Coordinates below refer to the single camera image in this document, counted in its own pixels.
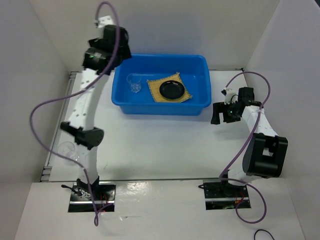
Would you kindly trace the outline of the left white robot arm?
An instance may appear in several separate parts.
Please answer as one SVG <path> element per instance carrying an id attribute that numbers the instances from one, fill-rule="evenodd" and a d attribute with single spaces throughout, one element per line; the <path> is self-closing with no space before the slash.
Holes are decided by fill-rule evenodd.
<path id="1" fill-rule="evenodd" d="M 104 131 L 95 126 L 96 110 L 111 71 L 132 55 L 127 30 L 113 24 L 104 26 L 102 37 L 88 43 L 82 63 L 82 93 L 71 116 L 60 124 L 60 129 L 74 137 L 77 162 L 86 170 L 79 174 L 77 187 L 88 200 L 94 200 L 100 193 L 97 152 L 104 138 Z"/>

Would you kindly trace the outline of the green round plate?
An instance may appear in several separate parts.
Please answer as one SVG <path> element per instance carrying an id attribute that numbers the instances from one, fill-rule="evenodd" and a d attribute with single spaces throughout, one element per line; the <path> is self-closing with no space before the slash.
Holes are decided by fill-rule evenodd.
<path id="1" fill-rule="evenodd" d="M 177 98 L 177 99 L 168 99 L 168 98 L 165 98 L 165 97 L 161 97 L 158 102 L 159 103 L 182 103 L 182 102 L 184 102 L 184 101 L 186 101 L 188 99 L 189 99 L 188 97 L 180 97 L 180 98 Z"/>

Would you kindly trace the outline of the black round bowl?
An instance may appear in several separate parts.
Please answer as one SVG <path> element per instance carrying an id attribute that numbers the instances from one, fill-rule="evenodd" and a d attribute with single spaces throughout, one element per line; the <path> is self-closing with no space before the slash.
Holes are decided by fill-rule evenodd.
<path id="1" fill-rule="evenodd" d="M 167 80 L 160 85 L 159 93 L 166 100 L 178 100 L 185 94 L 185 87 L 176 80 Z"/>

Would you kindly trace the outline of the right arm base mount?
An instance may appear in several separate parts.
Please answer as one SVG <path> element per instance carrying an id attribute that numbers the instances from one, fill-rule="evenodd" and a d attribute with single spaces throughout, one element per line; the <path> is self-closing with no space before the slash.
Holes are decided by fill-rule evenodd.
<path id="1" fill-rule="evenodd" d="M 245 186 L 231 185 L 218 178 L 204 179 L 198 188 L 203 190 L 206 210 L 250 209 L 249 193 Z"/>

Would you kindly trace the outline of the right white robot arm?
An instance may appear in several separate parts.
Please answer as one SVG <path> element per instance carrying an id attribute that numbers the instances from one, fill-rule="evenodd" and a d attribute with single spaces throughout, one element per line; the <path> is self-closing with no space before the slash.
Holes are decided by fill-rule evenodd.
<path id="1" fill-rule="evenodd" d="M 220 193 L 231 196 L 237 186 L 244 186 L 256 179 L 277 178 L 281 175 L 288 140 L 279 136 L 268 122 L 263 104 L 255 100 L 251 87 L 241 87 L 238 92 L 230 88 L 222 90 L 224 101 L 213 104 L 212 125 L 235 123 L 244 120 L 250 131 L 244 147 L 237 157 L 242 158 L 242 167 L 227 168 L 221 174 Z"/>

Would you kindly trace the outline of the woven bamboo placemat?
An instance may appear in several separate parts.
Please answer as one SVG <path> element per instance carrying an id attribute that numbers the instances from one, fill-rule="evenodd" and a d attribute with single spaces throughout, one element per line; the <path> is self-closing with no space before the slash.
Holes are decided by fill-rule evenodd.
<path id="1" fill-rule="evenodd" d="M 155 79 L 155 80 L 147 80 L 147 84 L 149 87 L 149 91 L 152 95 L 153 100 L 156 103 L 159 103 L 159 100 L 161 99 L 161 94 L 159 92 L 159 87 L 160 85 L 165 82 L 165 81 L 170 81 L 170 80 L 174 80 L 174 81 L 178 81 L 180 83 L 183 84 L 184 88 L 185 88 L 185 93 L 183 95 L 183 97 L 188 97 L 188 100 L 192 98 L 192 95 L 188 92 L 187 88 L 185 87 L 181 77 L 180 77 L 180 73 L 176 72 L 173 75 L 164 77 L 164 78 L 160 78 L 160 79 Z"/>

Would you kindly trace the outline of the clear plastic cup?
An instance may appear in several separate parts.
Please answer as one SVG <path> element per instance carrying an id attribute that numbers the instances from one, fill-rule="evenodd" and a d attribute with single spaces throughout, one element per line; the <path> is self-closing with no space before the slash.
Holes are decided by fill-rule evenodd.
<path id="1" fill-rule="evenodd" d="M 138 93 L 141 90 L 141 88 L 142 88 L 142 84 L 141 84 L 142 75 L 141 74 L 130 73 L 127 76 L 126 80 L 127 80 L 127 83 L 129 85 L 131 92 Z"/>
<path id="2" fill-rule="evenodd" d="M 57 148 L 57 153 L 66 158 L 72 159 L 72 161 L 65 158 L 62 159 L 64 164 L 68 166 L 76 166 L 77 164 L 75 162 L 77 162 L 80 158 L 76 146 L 70 141 L 61 143 Z"/>

